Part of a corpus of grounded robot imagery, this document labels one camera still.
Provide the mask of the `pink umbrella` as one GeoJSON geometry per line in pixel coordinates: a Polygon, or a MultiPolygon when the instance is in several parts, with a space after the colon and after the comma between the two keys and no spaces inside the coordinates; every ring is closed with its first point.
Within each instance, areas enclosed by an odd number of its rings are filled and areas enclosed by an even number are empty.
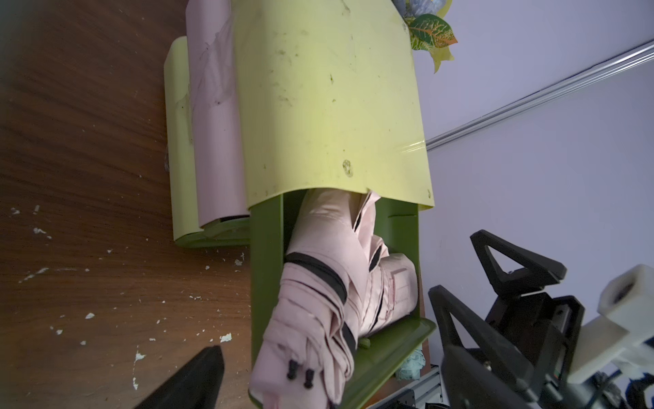
{"type": "Polygon", "coordinates": [[[347,300],[347,312],[354,318],[347,324],[357,339],[406,317],[418,303],[415,264],[403,253],[390,252],[373,233],[378,199],[372,191],[360,197],[347,249],[347,273],[354,286],[347,300]]]}
{"type": "Polygon", "coordinates": [[[336,408],[354,374],[373,255],[370,191],[308,191],[284,255],[250,394],[265,408],[336,408]]]}

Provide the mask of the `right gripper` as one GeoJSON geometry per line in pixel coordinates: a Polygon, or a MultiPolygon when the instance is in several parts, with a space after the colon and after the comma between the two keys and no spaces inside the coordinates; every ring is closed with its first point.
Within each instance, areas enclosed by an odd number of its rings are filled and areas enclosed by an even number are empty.
{"type": "Polygon", "coordinates": [[[480,318],[444,286],[429,290],[444,350],[441,375],[452,408],[581,408],[567,377],[583,307],[547,293],[567,268],[493,233],[470,236],[497,298],[480,318]],[[493,252],[516,263],[505,271],[493,252]]]}

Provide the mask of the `artificial plant in vase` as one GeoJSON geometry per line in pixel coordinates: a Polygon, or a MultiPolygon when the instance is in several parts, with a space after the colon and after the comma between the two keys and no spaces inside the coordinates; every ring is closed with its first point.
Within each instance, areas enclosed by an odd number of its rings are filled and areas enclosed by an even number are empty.
{"type": "Polygon", "coordinates": [[[431,56],[434,73],[443,61],[454,60],[450,47],[458,40],[445,20],[451,0],[393,0],[392,3],[408,29],[411,48],[431,56]]]}

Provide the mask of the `dark green top drawer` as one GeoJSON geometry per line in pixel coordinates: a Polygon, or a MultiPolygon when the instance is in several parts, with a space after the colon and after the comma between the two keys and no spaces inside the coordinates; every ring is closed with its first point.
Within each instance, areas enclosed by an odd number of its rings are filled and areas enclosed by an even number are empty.
{"type": "MultiPolygon", "coordinates": [[[[256,360],[263,334],[277,304],[286,248],[291,239],[303,190],[281,194],[251,208],[251,358],[256,360]]],[[[418,267],[419,227],[416,204],[382,198],[376,202],[375,234],[393,253],[403,253],[418,267]]],[[[365,408],[410,354],[436,329],[421,307],[371,335],[371,347],[358,348],[354,375],[346,383],[340,408],[365,408]]]]}

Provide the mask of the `yellow-green drawer cabinet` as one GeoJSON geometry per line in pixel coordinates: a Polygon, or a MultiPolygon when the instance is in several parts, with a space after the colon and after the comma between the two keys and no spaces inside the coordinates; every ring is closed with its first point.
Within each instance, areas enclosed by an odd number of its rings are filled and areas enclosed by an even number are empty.
{"type": "Polygon", "coordinates": [[[390,1],[191,1],[163,66],[175,243],[245,245],[296,191],[428,209],[410,31],[390,1]]]}

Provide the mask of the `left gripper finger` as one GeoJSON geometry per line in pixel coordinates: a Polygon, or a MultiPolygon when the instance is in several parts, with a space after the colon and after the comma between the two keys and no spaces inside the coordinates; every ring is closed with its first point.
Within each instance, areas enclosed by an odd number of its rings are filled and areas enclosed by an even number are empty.
{"type": "Polygon", "coordinates": [[[221,347],[204,348],[136,409],[214,409],[224,373],[221,347]]]}

